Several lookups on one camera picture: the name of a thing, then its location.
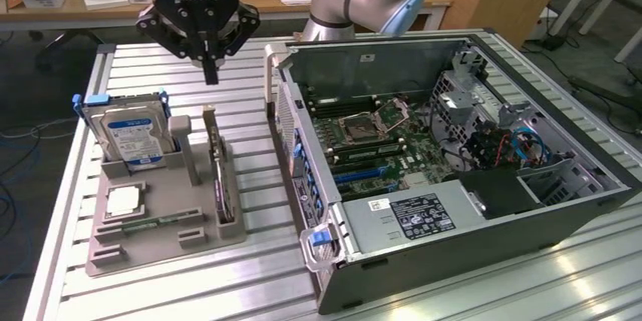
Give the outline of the graphics card with metal bracket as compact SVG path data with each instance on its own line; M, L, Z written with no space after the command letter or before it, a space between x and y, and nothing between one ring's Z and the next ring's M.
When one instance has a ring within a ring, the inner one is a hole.
M217 214L221 224L229 224L237 221L237 203L239 198L233 153L229 149L229 142L221 135L217 123L217 108L213 104L203 106L202 115L209 135Z

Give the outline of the black chair base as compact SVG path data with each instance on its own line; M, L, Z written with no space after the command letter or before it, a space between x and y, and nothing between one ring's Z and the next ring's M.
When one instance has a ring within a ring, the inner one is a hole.
M93 32L91 29L69 29L62 35L39 51L35 56L35 67L41 72L51 70L50 58L54 52L63 47L77 37L89 38L97 45L103 45L103 39Z

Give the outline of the CPU socket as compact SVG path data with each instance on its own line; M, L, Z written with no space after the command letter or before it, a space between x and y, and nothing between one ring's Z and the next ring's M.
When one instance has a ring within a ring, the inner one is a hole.
M374 115L368 112L342 117L338 120L346 140L360 143L388 138L386 133L378 128Z

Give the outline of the metal socket cover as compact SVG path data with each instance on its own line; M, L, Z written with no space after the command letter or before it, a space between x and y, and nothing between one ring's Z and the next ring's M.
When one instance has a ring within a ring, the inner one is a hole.
M374 112L376 123L384 132L396 129L410 118L408 104L401 98L394 97Z

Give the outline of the labelled RAM stick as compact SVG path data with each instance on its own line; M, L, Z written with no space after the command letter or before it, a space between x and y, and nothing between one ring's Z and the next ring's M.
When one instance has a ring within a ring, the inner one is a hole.
M374 141L370 143L352 144L334 147L330 150L333 156L340 159L364 159L366 157L386 157L393 153L405 151L406 142L400 140Z

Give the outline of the silver CPU chip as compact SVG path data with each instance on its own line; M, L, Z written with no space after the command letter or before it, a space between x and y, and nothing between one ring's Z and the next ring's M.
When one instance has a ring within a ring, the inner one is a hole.
M110 191L107 213L111 216L130 214L139 207L141 190L135 186L121 187Z

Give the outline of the blue expansion slot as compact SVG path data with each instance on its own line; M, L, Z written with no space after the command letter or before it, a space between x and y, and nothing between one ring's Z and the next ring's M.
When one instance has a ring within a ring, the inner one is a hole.
M336 183L349 183L360 180L368 180L377 177L385 177L392 167L389 165L370 168L362 171L354 171L345 174L334 175Z

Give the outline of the green motherboard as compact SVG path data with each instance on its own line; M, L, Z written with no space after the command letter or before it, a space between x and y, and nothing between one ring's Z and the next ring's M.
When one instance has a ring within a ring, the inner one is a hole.
M309 86L303 88L303 99L310 114L307 101L313 97L322 97L318 95L315 89ZM461 170L466 168L466 161L456 159L450 161L449 153L444 147L446 145L446 138L437 138L432 132L429 125L429 117L432 115L430 104L424 101L424 93L413 95L410 93L390 93L384 95L361 95L372 96L376 101L376 111L392 100L394 97L405 101L410 111L410 118L396 129L386 132L388 141L400 140L406 142L405 151L390 154L386 157L366 157L364 159L340 159L333 156L330 150L334 147L349 146L352 144L370 143L366 141L360 143L350 143L346 140L338 120L342 118L318 119L311 116L313 129L315 131L317 140L321 144L324 158L330 173L334 175L362 171L370 168L389 165L389 170L385 177L377 177L368 180L360 180L349 183L336 183L340 195L344 200L350 201L362 197L381 195L384 193L394 192L408 189L402 183L402 178L406 174L414 172L426 172L434 183L441 183L450 180Z

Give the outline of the metal drive cage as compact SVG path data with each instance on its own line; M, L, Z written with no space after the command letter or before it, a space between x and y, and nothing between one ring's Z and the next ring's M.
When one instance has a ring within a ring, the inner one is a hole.
M504 103L485 80L488 60L476 50L461 50L452 59L452 70L445 70L434 86L438 120L457 136L469 135L486 121L500 124Z

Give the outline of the green RAM stick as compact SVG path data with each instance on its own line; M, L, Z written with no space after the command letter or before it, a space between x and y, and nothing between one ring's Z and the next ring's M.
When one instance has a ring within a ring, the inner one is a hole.
M125 232L138 232L145 229L155 229L170 224L178 223L183 213L174 213L162 217L151 217L147 219L134 220L123 223L121 228Z

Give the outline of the silver chipset heatsink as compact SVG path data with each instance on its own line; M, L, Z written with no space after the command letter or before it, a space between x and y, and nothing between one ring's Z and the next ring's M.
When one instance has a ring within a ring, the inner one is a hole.
M433 184L430 175L426 172L409 173L402 178L402 183L408 189Z

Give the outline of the gray power supply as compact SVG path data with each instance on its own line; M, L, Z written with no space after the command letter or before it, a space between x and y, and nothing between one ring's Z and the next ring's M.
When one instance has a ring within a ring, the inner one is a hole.
M350 260L441 241L488 221L458 180L344 202L338 205Z

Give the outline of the black floor adapter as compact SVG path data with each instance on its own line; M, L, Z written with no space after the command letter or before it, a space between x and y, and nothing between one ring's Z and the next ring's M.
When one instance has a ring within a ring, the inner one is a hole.
M568 43L566 35L549 35L540 42L540 46L549 51L558 50Z

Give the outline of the black stand base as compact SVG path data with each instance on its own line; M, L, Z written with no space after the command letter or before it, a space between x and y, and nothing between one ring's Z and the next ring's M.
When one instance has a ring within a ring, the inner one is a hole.
M578 77L569 77L568 82L576 89L588 91L593 95L602 96L609 101L613 101L621 106L642 113L642 89L634 89L628 95L624 95Z

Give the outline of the metal disk bay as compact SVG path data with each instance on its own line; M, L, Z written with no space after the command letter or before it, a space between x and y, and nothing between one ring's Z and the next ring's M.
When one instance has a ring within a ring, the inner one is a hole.
M517 189L508 196L516 213L606 197L622 190L621 182L608 173L604 164L585 152L548 153L517 163Z

